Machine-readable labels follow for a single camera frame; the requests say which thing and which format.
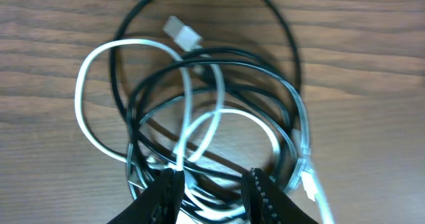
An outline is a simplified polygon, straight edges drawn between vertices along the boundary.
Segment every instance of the white cable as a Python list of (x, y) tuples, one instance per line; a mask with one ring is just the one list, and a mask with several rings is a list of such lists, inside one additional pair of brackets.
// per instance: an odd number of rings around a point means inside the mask
[[(175, 16), (171, 16), (168, 19), (163, 30), (171, 38), (173, 38), (174, 42), (177, 45), (179, 45), (184, 51), (191, 51), (192, 49), (202, 48), (202, 46), (200, 46), (200, 44), (199, 44), (202, 41), (202, 37), (200, 35), (198, 35), (191, 27), (185, 25), (183, 22), (181, 22)], [(210, 57), (207, 54), (203, 54), (201, 56), (207, 57), (207, 58)], [(202, 66), (195, 66), (193, 68), (193, 71), (195, 73), (201, 74), (202, 72), (205, 71), (205, 69)], [(301, 101), (301, 97), (299, 97), (296, 90), (290, 85), (286, 85), (286, 86), (288, 87), (290, 92), (294, 95), (294, 98), (298, 100), (298, 102), (296, 102), (296, 104), (297, 104), (297, 107), (299, 109), (300, 119), (303, 120), (303, 122), (301, 122), (301, 131), (297, 135), (297, 137), (298, 137), (297, 142), (298, 142), (300, 151), (302, 153), (302, 156), (309, 156), (310, 153), (311, 153), (311, 150), (309, 148), (309, 130), (308, 130), (308, 120), (307, 120), (307, 114), (306, 114), (306, 111), (305, 111), (305, 107), (303, 105), (303, 102)], [(196, 128), (200, 125), (200, 124), (195, 124), (197, 121), (192, 123), (191, 127), (193, 127), (193, 129), (191, 130), (191, 128), (189, 128), (189, 130), (187, 130), (188, 132), (193, 132), (194, 130), (196, 130)], [(201, 145), (199, 145), (197, 150), (188, 158), (188, 161), (190, 161), (190, 162), (197, 161), (204, 154), (204, 152), (207, 150), (210, 142), (211, 142), (210, 137), (208, 137), (206, 135), (204, 140), (202, 141)], [(291, 176), (290, 180), (293, 180), (293, 182), (292, 182), (292, 184), (290, 184), (290, 189), (296, 188), (298, 186), (298, 183), (299, 183), (298, 180), (300, 178), (304, 177), (303, 178), (303, 184), (304, 184), (304, 187), (306, 188), (306, 191), (307, 191), (307, 194), (309, 195), (309, 198), (314, 200), (315, 193), (318, 196), (317, 197), (317, 204), (319, 205), (319, 208), (321, 210), (321, 216), (323, 218), (323, 222), (324, 223), (333, 223), (332, 214), (331, 214), (329, 205), (327, 204), (326, 196), (323, 192), (323, 188), (321, 188), (318, 177), (316, 176), (313, 169), (311, 171), (305, 171), (304, 169), (306, 169), (307, 167), (305, 166), (304, 163), (305, 162), (298, 162), (297, 163), (297, 165), (300, 164), (301, 166), (299, 167), (299, 171), (293, 172), (293, 174)]]
[[(214, 112), (207, 112), (204, 113), (203, 115), (199, 116), (199, 118), (197, 118), (187, 129), (187, 137), (189, 137), (205, 120), (207, 120), (208, 118), (210, 118), (212, 115), (214, 115), (216, 111)], [(277, 164), (277, 159), (279, 158), (279, 154), (280, 154), (280, 145), (279, 145), (279, 141), (275, 135), (275, 133), (273, 133), (272, 129), (266, 124), (264, 123), (261, 119), (257, 118), (256, 116), (242, 111), (242, 110), (237, 110), (237, 109), (233, 109), (233, 108), (223, 108), (221, 110), (219, 110), (220, 113), (223, 114), (239, 114), (239, 115), (243, 115), (249, 119), (251, 119), (252, 121), (254, 121), (255, 123), (257, 123), (267, 134), (270, 142), (272, 143), (272, 149), (273, 149), (273, 163), (275, 163), (275, 165)], [(193, 154), (192, 156), (202, 156), (203, 152), (205, 150), (198, 148)], [(225, 217), (230, 217), (230, 216), (235, 216), (235, 215), (239, 215), (245, 212), (245, 208), (243, 205), (234, 208), (234, 209), (229, 209), (229, 210), (216, 210), (216, 209), (211, 209), (210, 207), (207, 207), (206, 205), (204, 205), (203, 203), (201, 203), (192, 193), (191, 190), (185, 186), (185, 194), (187, 195), (187, 197), (198, 207), (200, 207), (203, 211), (202, 211), (202, 215), (206, 218), (209, 219), (222, 219)]]
[[(198, 35), (192, 28), (188, 27), (187, 25), (183, 24), (178, 18), (171, 16), (168, 21), (166, 22), (164, 28), (164, 32), (166, 32), (171, 38), (173, 38), (174, 42), (179, 45), (180, 48), (182, 48), (184, 51), (189, 52), (193, 49), (200, 48), (199, 43), (202, 40), (202, 37)], [(199, 152), (195, 152), (191, 157), (189, 157), (189, 162), (195, 162), (198, 160), (202, 154), (205, 152), (205, 150), (208, 148), (208, 146), (211, 143), (211, 140), (217, 131), (219, 122), (220, 122), (220, 112), (217, 112), (223, 107), (224, 104), (224, 78), (223, 74), (221, 73), (221, 69), (216, 64), (211, 64), (212, 71), (214, 72), (214, 77), (216, 80), (217, 85), (217, 100), (216, 100), (216, 112), (214, 113), (214, 118), (211, 120), (210, 126), (199, 145), (198, 149)], [(184, 145), (180, 145), (180, 152), (182, 152), (182, 149), (185, 148)], [(177, 158), (177, 165), (183, 167), (183, 159)]]
[[(97, 138), (95, 138), (93, 133), (91, 133), (91, 131), (88, 129), (86, 121), (84, 119), (84, 115), (82, 113), (82, 96), (83, 96), (83, 90), (84, 90), (84, 82), (86, 80), (86, 76), (88, 74), (88, 70), (90, 68), (92, 61), (100, 53), (112, 47), (117, 47), (122, 45), (149, 45), (149, 46), (157, 47), (165, 51), (176, 61), (181, 61), (182, 59), (180, 55), (177, 54), (173, 49), (169, 48), (168, 46), (164, 44), (158, 43), (156, 41), (150, 41), (146, 39), (124, 39), (120, 41), (112, 41), (104, 45), (101, 45), (100, 47), (94, 49), (82, 63), (80, 72), (78, 73), (78, 76), (77, 76), (76, 88), (75, 88), (75, 99), (74, 99), (75, 115), (76, 115), (78, 125), (80, 129), (82, 130), (82, 132), (84, 133), (84, 135), (87, 137), (87, 139), (100, 151), (121, 162), (126, 162), (125, 156), (119, 155), (113, 150), (107, 148)], [(216, 88), (217, 100), (216, 100), (215, 110), (220, 110), (224, 104), (224, 78), (218, 65), (212, 64), (211, 68), (214, 72), (214, 77), (216, 79), (216, 85), (217, 85), (217, 88)], [(179, 141), (177, 142), (177, 153), (179, 154), (177, 155), (177, 166), (176, 166), (177, 170), (183, 170), (183, 163), (184, 163), (183, 157), (184, 157), (186, 144), (187, 144), (187, 135), (185, 130), (188, 128), (191, 122), (191, 113), (192, 113), (191, 78), (189, 76), (189, 72), (187, 71), (187, 68), (180, 68), (180, 71), (183, 77), (183, 84), (184, 84), (184, 90), (185, 90), (185, 111), (183, 114), (183, 125), (181, 128), (181, 135), (180, 135)], [(214, 112), (214, 117), (211, 121), (209, 129), (207, 130), (207, 133), (203, 141), (200, 144), (200, 147), (204, 149), (208, 147), (218, 128), (220, 117), (221, 117), (220, 112)]]
[[(75, 116), (78, 122), (78, 125), (84, 135), (87, 137), (87, 139), (100, 151), (105, 153), (106, 155), (119, 160), (121, 162), (126, 162), (126, 157), (119, 155), (118, 153), (115, 153), (111, 149), (107, 148), (105, 145), (103, 145), (97, 138), (94, 137), (93, 133), (88, 129), (87, 123), (84, 119), (84, 115), (82, 113), (82, 97), (83, 97), (83, 91), (84, 91), (84, 82), (86, 80), (86, 76), (88, 74), (88, 70), (90, 68), (90, 65), (92, 64), (92, 61), (102, 52), (117, 46), (122, 45), (149, 45), (153, 47), (157, 47), (163, 51), (165, 51), (167, 54), (169, 54), (174, 60), (180, 61), (182, 60), (180, 55), (177, 54), (173, 49), (169, 48), (168, 46), (158, 43), (156, 41), (149, 41), (146, 39), (124, 39), (120, 41), (112, 41), (109, 43), (106, 43), (104, 45), (99, 46), (98, 48), (94, 49), (84, 60), (82, 63), (82, 66), (80, 68), (80, 72), (77, 76), (76, 86), (75, 86), (75, 99), (74, 99), (74, 107), (75, 107)], [(191, 78), (189, 76), (189, 72), (186, 68), (180, 69), (182, 77), (183, 77), (183, 83), (184, 83), (184, 89), (185, 89), (185, 113), (183, 116), (183, 125), (182, 125), (182, 132), (187, 129), (187, 127), (190, 124), (191, 121), (191, 109), (192, 109), (192, 93), (191, 93)]]
[(323, 189), (319, 176), (317, 175), (313, 162), (310, 158), (306, 158), (308, 162), (307, 171), (311, 174), (313, 178), (313, 185), (315, 186), (317, 193), (314, 195), (317, 205), (319, 206), (321, 220), (323, 224), (335, 224), (333, 219), (331, 207), (327, 201), (325, 190)]

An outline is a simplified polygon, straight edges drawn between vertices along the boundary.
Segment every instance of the white usb connector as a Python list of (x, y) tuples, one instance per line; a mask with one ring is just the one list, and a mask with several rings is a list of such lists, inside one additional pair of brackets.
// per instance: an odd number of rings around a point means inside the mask
[(303, 182), (304, 190), (307, 193), (307, 197), (312, 201), (316, 201), (315, 195), (317, 194), (318, 190), (314, 182), (313, 175), (308, 171), (302, 171), (301, 180)]
[(197, 48), (202, 41), (202, 37), (198, 33), (175, 16), (168, 19), (163, 30), (186, 52)]

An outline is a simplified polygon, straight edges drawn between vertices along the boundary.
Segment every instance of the wooden surface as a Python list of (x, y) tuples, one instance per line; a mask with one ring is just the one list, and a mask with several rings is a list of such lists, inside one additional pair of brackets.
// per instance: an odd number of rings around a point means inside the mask
[[(84, 57), (112, 38), (137, 1), (0, 0), (0, 223), (105, 223), (130, 203), (124, 165), (83, 136), (73, 96)], [(423, 222), (425, 0), (273, 1), (301, 47), (313, 158), (337, 222)], [(282, 32), (259, 0), (157, 0), (130, 31), (170, 43), (161, 31), (170, 15), (202, 34), (205, 46), (267, 52), (291, 67)], [(126, 54), (131, 84), (153, 63), (167, 65), (151, 49)], [(85, 106), (99, 138), (123, 150), (106, 61), (101, 55), (90, 71)], [(229, 132), (220, 129), (215, 144)], [(255, 157), (261, 148), (251, 139), (241, 145)], [(211, 147), (224, 157), (231, 150)], [(304, 196), (292, 197), (319, 219)]]

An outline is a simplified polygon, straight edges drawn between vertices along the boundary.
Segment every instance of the black cable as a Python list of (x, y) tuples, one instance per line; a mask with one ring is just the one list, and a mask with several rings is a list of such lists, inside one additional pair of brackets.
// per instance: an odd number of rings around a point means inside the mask
[[(127, 27), (131, 23), (131, 21), (134, 19), (134, 17), (149, 3), (151, 3), (153, 0), (141, 0), (125, 17), (123, 22), (121, 23), (114, 40), (120, 40), (124, 37), (124, 34), (126, 32)], [(298, 50), (296, 47), (296, 42), (290, 32), (290, 28), (288, 24), (285, 22), (284, 18), (280, 15), (278, 9), (276, 6), (270, 1), (270, 0), (263, 0), (265, 4), (272, 10), (272, 12), (275, 14), (276, 18), (278, 19), (279, 23), (281, 24), (285, 34), (286, 38), (289, 41), (290, 49), (292, 51), (292, 58), (295, 66), (295, 84), (294, 87), (297, 92), (300, 91), (301, 87), (301, 65), (300, 65), (300, 58), (298, 55)], [(134, 90), (133, 94), (130, 96), (130, 102), (128, 104), (127, 110), (133, 110), (136, 102), (136, 97), (139, 94), (139, 91), (146, 86), (145, 92), (142, 94), (141, 102), (139, 103), (139, 106), (137, 107), (137, 112), (133, 114), (132, 112), (127, 113), (126, 109), (124, 108), (124, 104), (122, 102), (122, 99), (120, 97), (120, 94), (118, 92), (118, 84), (117, 84), (117, 75), (116, 75), (116, 55), (117, 55), (118, 49), (112, 48), (110, 53), (110, 81), (111, 81), (111, 89), (112, 94), (114, 96), (115, 103), (118, 107), (118, 110), (120, 111), (120, 114), (122, 117), (126, 120), (129, 128), (129, 146), (127, 149), (127, 175), (131, 173), (133, 169), (136, 170), (136, 173), (140, 179), (143, 179), (146, 183), (151, 183), (155, 179), (155, 171), (152, 170), (143, 154), (141, 153), (140, 147), (137, 145), (140, 141), (143, 145), (148, 147), (154, 154), (157, 154), (161, 159), (166, 160), (168, 162), (175, 162), (175, 159), (170, 156), (170, 153), (165, 151), (164, 149), (159, 148), (155, 144), (153, 144), (149, 139), (147, 139), (140, 131), (139, 131), (139, 125), (142, 125), (144, 122), (146, 122), (150, 117), (153, 116), (153, 114), (158, 111), (159, 109), (170, 105), (174, 102), (177, 102), (178, 100), (184, 98), (183, 95), (176, 96), (174, 98), (168, 99), (165, 102), (161, 103), (160, 105), (156, 106), (154, 109), (144, 113), (143, 109), (146, 106), (146, 101), (148, 100), (148, 96), (151, 94), (151, 91), (154, 89), (155, 84), (160, 80), (160, 78), (166, 73), (173, 69), (176, 69), (180, 66), (193, 66), (193, 65), (208, 65), (211, 63), (215, 64), (233, 64), (233, 65), (240, 65), (240, 66), (247, 66), (249, 68), (253, 68), (256, 70), (259, 70), (260, 72), (264, 72), (266, 74), (269, 74), (270, 76), (273, 76), (274, 78), (277, 78), (278, 80), (285, 83), (285, 79), (282, 76), (282, 74), (279, 73), (278, 70), (273, 68), (272, 65), (267, 63), (264, 59), (261, 57), (252, 54), (248, 51), (244, 51), (237, 48), (232, 47), (215, 47), (210, 49), (199, 49), (195, 50), (191, 53), (186, 54), (183, 58), (185, 59), (182, 62), (175, 63), (173, 66), (170, 66), (169, 68), (165, 68), (163, 70), (160, 70), (159, 72), (153, 74), (149, 78), (142, 81), (137, 88)], [(203, 54), (213, 55), (217, 53), (227, 53), (227, 54), (234, 54), (234, 55), (240, 55), (244, 58), (249, 58), (253, 60), (253, 62), (248, 62), (245, 60), (234, 60), (234, 59), (194, 59), (195, 57)], [(205, 67), (206, 71), (201, 77), (201, 80), (204, 81), (207, 86), (203, 88), (199, 88), (194, 90), (194, 93), (202, 93), (202, 92), (209, 92), (215, 90), (215, 81), (212, 79), (211, 70), (208, 67)], [(267, 112), (263, 111), (260, 107), (255, 105), (255, 103), (251, 102), (248, 98), (243, 96), (240, 92), (241, 91), (249, 91), (249, 92), (256, 92), (258, 94), (267, 96), (268, 98), (271, 98), (271, 100), (276, 103), (282, 113), (284, 114), (284, 123), (283, 126), (280, 126), (278, 124), (278, 121), (273, 119), (271, 115), (267, 114)], [(262, 90), (260, 88), (256, 88), (253, 86), (246, 86), (246, 85), (240, 85), (240, 84), (232, 84), (230, 81), (226, 80), (226, 92), (232, 95), (233, 97), (239, 99), (243, 103), (247, 104), (249, 107), (251, 107), (255, 112), (262, 115), (267, 121), (269, 121), (284, 138), (289, 138), (288, 134), (290, 134), (293, 126), (294, 126), (294, 119), (296, 117), (296, 112), (293, 108), (287, 109), (284, 104), (282, 104), (274, 95), (270, 94), (269, 92), (266, 92), (265, 90)], [(279, 159), (279, 166), (282, 165), (283, 157)], [(235, 175), (230, 175), (226, 173), (220, 173), (217, 171), (205, 169), (196, 166), (195, 164), (190, 164), (185, 162), (185, 170), (191, 172), (193, 175), (211, 175), (215, 177), (221, 177), (223, 179), (229, 179), (233, 181), (240, 181), (240, 177)], [(276, 179), (278, 179), (278, 174), (281, 171), (281, 168), (278, 168), (274, 170), (275, 172), (272, 174)], [(131, 192), (133, 195), (136, 194), (134, 187), (130, 184), (129, 185)], [(190, 203), (191, 201), (185, 198), (186, 203)], [(207, 222), (207, 223), (224, 223), (227, 221), (230, 221), (237, 217), (229, 217), (220, 221), (210, 221), (208, 219), (205, 219), (204, 217), (201, 217), (195, 213), (196, 210), (199, 210), (199, 208), (192, 207), (190, 205), (182, 205), (182, 209), (185, 213), (187, 213), (192, 218)]]

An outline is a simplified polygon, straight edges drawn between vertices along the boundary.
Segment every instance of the cable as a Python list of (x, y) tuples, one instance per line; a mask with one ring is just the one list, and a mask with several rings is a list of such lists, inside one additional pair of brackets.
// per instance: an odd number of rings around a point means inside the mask
[[(175, 51), (170, 51), (174, 55), (173, 58), (177, 61), (171, 66), (164, 68), (152, 74), (150, 77), (142, 80), (136, 89), (132, 92), (129, 97), (129, 102), (127, 105), (127, 109), (125, 109), (124, 104), (121, 100), (120, 94), (118, 92), (118, 83), (116, 77), (116, 55), (119, 43), (125, 43), (125, 45), (129, 45), (126, 42), (134, 41), (134, 40), (121, 40), (124, 37), (127, 27), (134, 19), (134, 17), (150, 2), (153, 0), (141, 0), (125, 17), (123, 22), (121, 23), (115, 37), (114, 41), (108, 44), (104, 44), (101, 47), (94, 50), (88, 58), (83, 62), (82, 68), (80, 69), (80, 73), (77, 78), (76, 85), (76, 96), (75, 96), (75, 109), (76, 116), (79, 126), (81, 127), (83, 133), (88, 137), (88, 139), (102, 152), (108, 154), (109, 156), (116, 158), (121, 162), (126, 163), (126, 173), (127, 177), (131, 175), (132, 171), (135, 172), (138, 180), (142, 183), (142, 186), (148, 186), (156, 177), (154, 168), (158, 168), (158, 165), (150, 164), (146, 161), (146, 158), (143, 156), (139, 142), (146, 146), (153, 154), (155, 154), (159, 159), (165, 160), (169, 164), (175, 165), (176, 169), (186, 170), (188, 171), (195, 179), (198, 179), (204, 175), (220, 177), (223, 179), (228, 179), (232, 181), (240, 181), (240, 177), (237, 175), (230, 175), (227, 173), (221, 173), (218, 171), (201, 168), (196, 166), (193, 162), (198, 160), (203, 152), (207, 149), (207, 146), (210, 144), (214, 133), (218, 128), (218, 123), (220, 122), (220, 115), (223, 110), (224, 103), (224, 92), (229, 95), (237, 98), (239, 101), (245, 103), (248, 107), (253, 109), (257, 114), (261, 115), (265, 120), (267, 120), (273, 127), (279, 132), (282, 136), (284, 142), (282, 145), (286, 145), (288, 147), (290, 157), (292, 159), (292, 167), (291, 167), (291, 175), (288, 180), (282, 179), (282, 165), (284, 162), (284, 153), (279, 152), (278, 155), (274, 155), (277, 158), (277, 162), (275, 167), (272, 170), (271, 178), (278, 183), (281, 183), (281, 188), (285, 191), (290, 191), (298, 186), (300, 173), (308, 166), (308, 161), (306, 158), (310, 153), (309, 147), (309, 129), (308, 129), (308, 121), (307, 121), (307, 113), (305, 111), (305, 107), (299, 95), (301, 88), (301, 65), (300, 58), (298, 54), (298, 50), (296, 47), (295, 39), (290, 31), (288, 24), (285, 22), (284, 18), (280, 15), (278, 9), (274, 6), (274, 4), (270, 0), (263, 0), (265, 4), (271, 9), (273, 14), (275, 14), (278, 22), (282, 26), (286, 38), (290, 44), (290, 49), (292, 52), (292, 59), (294, 62), (294, 70), (295, 70), (295, 82), (294, 86), (292, 86), (289, 82), (287, 82), (282, 74), (278, 70), (276, 70), (271, 64), (266, 62), (261, 57), (252, 54), (248, 51), (240, 50), (232, 47), (213, 47), (208, 49), (197, 49), (192, 52), (187, 53), (185, 56), (176, 58), (178, 55)], [(148, 43), (154, 41), (143, 42), (144, 45), (149, 45)], [(165, 45), (155, 43), (153, 45), (155, 47), (164, 48)], [(111, 48), (110, 53), (110, 82), (112, 94), (114, 96), (115, 103), (122, 115), (122, 118), (126, 121), (128, 126), (128, 135), (129, 135), (129, 143), (127, 146), (127, 155), (120, 154), (114, 150), (105, 147), (102, 143), (100, 143), (97, 138), (89, 131), (86, 126), (84, 117), (82, 115), (82, 91), (84, 89), (84, 79), (87, 75), (88, 68), (90, 66), (91, 60), (94, 59), (99, 53), (103, 50)], [(249, 60), (238, 60), (238, 59), (217, 59), (217, 58), (198, 58), (199, 56), (207, 56), (207, 55), (215, 55), (215, 54), (234, 54), (238, 56), (242, 56)], [(207, 85), (203, 88), (196, 88), (191, 90), (191, 81), (188, 72), (185, 70), (186, 68), (193, 66), (205, 66), (204, 72), (202, 73), (200, 79)], [(277, 97), (269, 92), (262, 90), (260, 88), (256, 88), (254, 86), (249, 86), (245, 84), (235, 84), (229, 80), (225, 80), (222, 76), (222, 73), (219, 69), (219, 65), (236, 65), (243, 66), (246, 68), (251, 68), (257, 70), (259, 72), (263, 72), (278, 80), (290, 93), (291, 100), (289, 100), (292, 104), (295, 104), (291, 108), (287, 108), (287, 105), (282, 103)], [(152, 90), (155, 85), (161, 80), (161, 78), (172, 70), (180, 68), (183, 84), (184, 84), (184, 94), (180, 94), (173, 98), (170, 98), (151, 110), (145, 111), (147, 106), (147, 101), (149, 100), (149, 96), (152, 94)], [(189, 157), (189, 159), (184, 160), (184, 152), (187, 143), (187, 139), (190, 136), (190, 133), (193, 132), (197, 126), (201, 123), (201, 121), (195, 120), (192, 124), (191, 122), (191, 98), (192, 95), (202, 92), (214, 92), (216, 91), (217, 100), (214, 111), (209, 112), (207, 114), (203, 114), (199, 117), (201, 120), (207, 119), (212, 116), (212, 121), (207, 130), (207, 134), (204, 136), (201, 144), (198, 149), (194, 151), (193, 155)], [(264, 95), (273, 103), (277, 104), (279, 109), (283, 115), (283, 122), (276, 120), (273, 118), (273, 115), (267, 113), (261, 107), (255, 104), (255, 102), (251, 101), (247, 98), (242, 92), (254, 92), (261, 95)], [(140, 131), (139, 128), (142, 127), (144, 123), (146, 123), (158, 110), (171, 105), (172, 103), (178, 102), (180, 100), (185, 100), (185, 111), (183, 114), (183, 125), (181, 128), (181, 134), (179, 136), (179, 140), (176, 145), (176, 158), (174, 158), (170, 153), (162, 147), (156, 146), (153, 144), (147, 137), (145, 137)], [(296, 147), (296, 145), (291, 140), (291, 133), (294, 128), (295, 119), (299, 120), (301, 126), (301, 134), (300, 134), (300, 147)], [(134, 198), (137, 197), (137, 190), (135, 186), (129, 182), (129, 188), (131, 194)], [(220, 197), (220, 193), (216, 192), (213, 189), (209, 189), (208, 187), (203, 187), (201, 183), (197, 183), (194, 186), (194, 190), (198, 191), (201, 199), (195, 199), (191, 192), (187, 192), (186, 196), (182, 202), (182, 210), (188, 214), (191, 218), (197, 219), (199, 221), (203, 221), (206, 223), (225, 223), (227, 221), (232, 221), (236, 218), (246, 218), (246, 214), (244, 211), (239, 208), (232, 208), (234, 204), (240, 204), (238, 200), (224, 200)], [(216, 201), (223, 202), (224, 204), (216, 204)], [(219, 220), (213, 220), (213, 215), (218, 216)]]

